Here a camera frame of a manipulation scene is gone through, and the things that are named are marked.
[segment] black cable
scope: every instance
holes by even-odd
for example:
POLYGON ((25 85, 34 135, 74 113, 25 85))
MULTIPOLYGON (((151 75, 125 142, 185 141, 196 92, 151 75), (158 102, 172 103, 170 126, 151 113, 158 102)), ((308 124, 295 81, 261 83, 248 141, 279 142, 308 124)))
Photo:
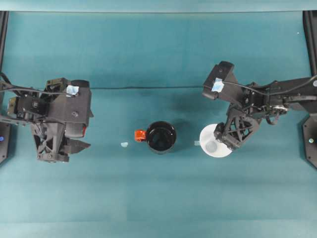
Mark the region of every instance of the black cable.
POLYGON ((10 80, 8 79, 8 77, 5 75, 5 73, 0 72, 0 77, 6 82, 11 84, 10 80))
POLYGON ((0 90, 0 93, 1 92, 5 92, 5 91, 25 91, 25 92, 34 92, 34 93, 48 94, 48 95, 66 95, 66 96, 70 96, 70 97, 74 96, 74 95, 69 94, 69 93, 45 92, 45 91, 41 91, 41 90, 37 90, 37 89, 22 88, 22 87, 13 87, 13 88, 2 89, 2 90, 0 90))
POLYGON ((186 89, 186 88, 202 88, 200 85, 193 86, 166 86, 166 87, 142 87, 142 86, 127 86, 127 87, 101 87, 101 88, 90 88, 92 90, 125 90, 125 89, 186 89))
POLYGON ((296 89, 298 89, 298 88, 301 88, 301 87, 303 87, 303 86, 309 84, 310 82, 312 82, 312 81, 315 80, 315 79, 317 79, 317 74, 314 75, 313 77, 311 77, 310 79, 308 79, 305 83, 302 83, 302 84, 300 84, 300 85, 298 85, 298 86, 295 86, 295 87, 293 87, 293 88, 290 88, 290 89, 288 89, 288 90, 281 91, 281 92, 276 92, 276 93, 264 93, 264 92, 261 92, 261 91, 259 91, 259 90, 257 90, 257 89, 254 89, 254 88, 251 88, 251 87, 242 85, 242 84, 240 84, 240 83, 233 83, 233 82, 226 82, 226 81, 223 81, 223 83, 224 83, 224 84, 232 84, 232 85, 235 85, 235 86, 239 86, 239 87, 241 87, 241 88, 246 88, 246 89, 248 89, 248 90, 250 90, 250 91, 259 93, 259 94, 264 95, 264 96, 273 96, 273 95, 285 94, 285 93, 289 93, 289 92, 291 92, 291 91, 294 91, 294 90, 296 90, 296 89))

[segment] black mug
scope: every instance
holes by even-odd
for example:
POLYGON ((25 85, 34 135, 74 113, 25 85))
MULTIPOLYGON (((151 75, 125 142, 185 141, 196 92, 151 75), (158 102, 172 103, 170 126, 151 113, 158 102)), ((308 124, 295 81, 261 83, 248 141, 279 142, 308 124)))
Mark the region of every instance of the black mug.
POLYGON ((165 154, 175 144, 176 131, 171 124, 165 121, 156 121, 147 130, 136 130, 134 139, 138 142, 146 141, 150 149, 157 154, 165 154))

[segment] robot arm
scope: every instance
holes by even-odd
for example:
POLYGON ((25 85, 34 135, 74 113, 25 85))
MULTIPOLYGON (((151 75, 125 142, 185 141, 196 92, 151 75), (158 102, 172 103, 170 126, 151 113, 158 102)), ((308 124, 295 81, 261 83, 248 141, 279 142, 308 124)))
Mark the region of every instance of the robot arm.
POLYGON ((265 86, 255 83, 241 85, 233 74, 234 65, 220 62, 204 83, 203 95, 212 100, 221 99, 230 103, 226 123, 219 123, 214 131, 215 138, 229 149, 240 148, 259 129, 263 119, 270 125, 290 109, 307 111, 310 118, 304 125, 307 159, 317 167, 317 146, 306 139, 317 122, 317 75, 287 81, 275 81, 265 86))
POLYGON ((49 80, 44 91, 14 86, 1 73, 0 99, 5 91, 16 94, 9 100, 7 116, 1 123, 31 127, 37 158, 54 163, 68 162, 69 154, 78 153, 90 144, 76 140, 85 135, 92 117, 89 82, 65 78, 49 80))

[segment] teal table surface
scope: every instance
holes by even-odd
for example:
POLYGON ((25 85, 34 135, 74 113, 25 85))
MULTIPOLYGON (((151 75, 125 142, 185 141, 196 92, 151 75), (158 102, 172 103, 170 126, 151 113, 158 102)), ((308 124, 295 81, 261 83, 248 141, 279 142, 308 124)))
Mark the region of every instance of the teal table surface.
POLYGON ((1 238, 316 237, 305 112, 263 122, 227 158, 195 146, 206 125, 226 120, 228 104, 197 87, 214 64, 234 63, 243 84, 310 75, 301 12, 11 12, 3 60, 21 86, 89 80, 95 117, 84 138, 92 146, 66 164, 37 161, 30 128, 13 128, 0 165, 1 238), (109 89, 124 86, 165 88, 109 89), (169 154, 134 141, 156 120, 176 127, 169 154))

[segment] mug handle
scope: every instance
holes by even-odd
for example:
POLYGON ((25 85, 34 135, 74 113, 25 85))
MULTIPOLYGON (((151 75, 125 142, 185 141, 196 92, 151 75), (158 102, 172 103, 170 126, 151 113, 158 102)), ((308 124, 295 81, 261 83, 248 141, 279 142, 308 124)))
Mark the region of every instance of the mug handle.
POLYGON ((146 137, 146 130, 136 130, 134 131, 134 139, 137 142, 142 142, 142 141, 146 141, 147 137, 146 137))

